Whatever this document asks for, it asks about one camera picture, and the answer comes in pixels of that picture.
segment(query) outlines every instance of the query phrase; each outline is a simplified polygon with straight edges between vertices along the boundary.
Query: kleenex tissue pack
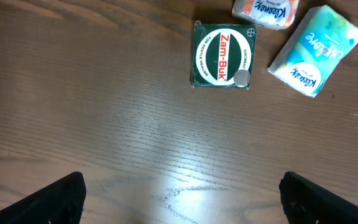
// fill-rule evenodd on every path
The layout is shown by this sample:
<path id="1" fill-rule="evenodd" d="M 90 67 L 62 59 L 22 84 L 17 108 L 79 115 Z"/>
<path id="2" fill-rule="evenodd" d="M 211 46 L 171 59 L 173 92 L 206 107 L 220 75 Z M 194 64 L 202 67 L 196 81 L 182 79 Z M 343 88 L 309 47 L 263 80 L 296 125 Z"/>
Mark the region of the kleenex tissue pack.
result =
<path id="1" fill-rule="evenodd" d="M 295 19 L 299 0 L 236 0 L 233 16 L 269 29 L 286 29 Z"/>
<path id="2" fill-rule="evenodd" d="M 309 10 L 268 71 L 314 98 L 357 43 L 358 27 L 329 6 L 315 7 Z"/>

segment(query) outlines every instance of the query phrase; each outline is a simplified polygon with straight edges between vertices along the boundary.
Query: blue tissue pack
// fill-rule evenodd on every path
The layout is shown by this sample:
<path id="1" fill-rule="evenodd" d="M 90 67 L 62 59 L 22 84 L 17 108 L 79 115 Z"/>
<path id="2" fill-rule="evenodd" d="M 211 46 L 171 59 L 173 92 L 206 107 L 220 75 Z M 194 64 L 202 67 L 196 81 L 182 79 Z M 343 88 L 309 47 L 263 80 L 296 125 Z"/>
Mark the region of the blue tissue pack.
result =
<path id="1" fill-rule="evenodd" d="M 358 27 L 329 6 L 315 7 L 309 10 L 268 71 L 314 98 L 357 43 Z"/>

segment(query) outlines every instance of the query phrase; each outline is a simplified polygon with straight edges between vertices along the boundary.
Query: white circle label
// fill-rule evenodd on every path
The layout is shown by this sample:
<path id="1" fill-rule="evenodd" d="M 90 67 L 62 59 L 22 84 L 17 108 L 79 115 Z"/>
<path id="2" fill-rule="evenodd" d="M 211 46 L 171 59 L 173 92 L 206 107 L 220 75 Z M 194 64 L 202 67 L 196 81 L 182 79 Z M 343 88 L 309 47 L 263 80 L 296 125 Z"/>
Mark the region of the white circle label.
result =
<path id="1" fill-rule="evenodd" d="M 318 68 L 308 62 L 300 62 L 289 67 L 282 73 L 282 80 L 292 88 L 308 95 L 315 96 L 321 83 L 321 73 Z"/>
<path id="2" fill-rule="evenodd" d="M 290 14 L 290 0 L 255 0 L 249 16 L 267 26 L 284 26 Z"/>

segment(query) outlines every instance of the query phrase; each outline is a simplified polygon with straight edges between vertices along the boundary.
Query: logo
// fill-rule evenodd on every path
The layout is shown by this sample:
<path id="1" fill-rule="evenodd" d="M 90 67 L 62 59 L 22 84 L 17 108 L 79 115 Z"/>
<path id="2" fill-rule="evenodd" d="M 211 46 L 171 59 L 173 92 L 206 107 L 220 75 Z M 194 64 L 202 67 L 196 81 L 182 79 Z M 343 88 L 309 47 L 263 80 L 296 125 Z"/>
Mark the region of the logo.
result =
<path id="1" fill-rule="evenodd" d="M 261 12 L 266 12 L 269 15 L 274 15 L 274 18 L 285 17 L 285 7 L 280 9 L 274 6 L 266 6 L 262 1 L 257 1 L 255 2 L 255 8 Z"/>
<path id="2" fill-rule="evenodd" d="M 253 36 L 255 35 L 255 33 L 256 33 L 256 31 L 255 31 L 254 28 L 249 28 L 249 29 L 247 30 L 247 35 L 248 35 L 249 37 L 253 37 Z"/>
<path id="3" fill-rule="evenodd" d="M 284 26 L 289 22 L 291 9 L 290 0 L 255 0 L 249 16 L 262 24 Z"/>
<path id="4" fill-rule="evenodd" d="M 232 85 L 236 71 L 249 69 L 250 54 L 250 45 L 240 32 L 217 29 L 204 37 L 199 44 L 196 66 L 207 82 L 218 86 Z"/>
<path id="5" fill-rule="evenodd" d="M 344 56 L 344 52 L 335 48 L 333 44 L 328 48 L 321 41 L 315 39 L 314 32 L 310 32 L 310 34 L 307 35 L 305 38 L 306 40 L 308 40 L 308 43 L 313 46 L 313 49 L 316 50 L 316 57 L 322 55 L 330 59 L 342 59 Z M 325 35 L 325 38 L 334 42 L 334 40 L 328 35 Z"/>
<path id="6" fill-rule="evenodd" d="M 300 62 L 288 68 L 288 73 L 283 81 L 292 88 L 313 95 L 321 83 L 321 73 L 318 68 L 308 62 Z"/>

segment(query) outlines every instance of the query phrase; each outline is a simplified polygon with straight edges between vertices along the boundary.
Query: wood grain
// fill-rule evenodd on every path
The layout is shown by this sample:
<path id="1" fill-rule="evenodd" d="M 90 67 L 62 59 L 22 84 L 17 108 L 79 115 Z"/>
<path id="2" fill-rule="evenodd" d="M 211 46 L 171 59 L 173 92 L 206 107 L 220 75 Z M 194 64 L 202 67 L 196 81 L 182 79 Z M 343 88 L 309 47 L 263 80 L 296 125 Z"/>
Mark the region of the wood grain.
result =
<path id="1" fill-rule="evenodd" d="M 296 24 L 261 28 L 249 91 L 192 89 L 194 20 L 231 7 L 0 0 L 0 209 L 75 170 L 82 223 L 287 223 L 288 170 L 358 205 L 358 46 L 311 99 L 266 69 Z"/>

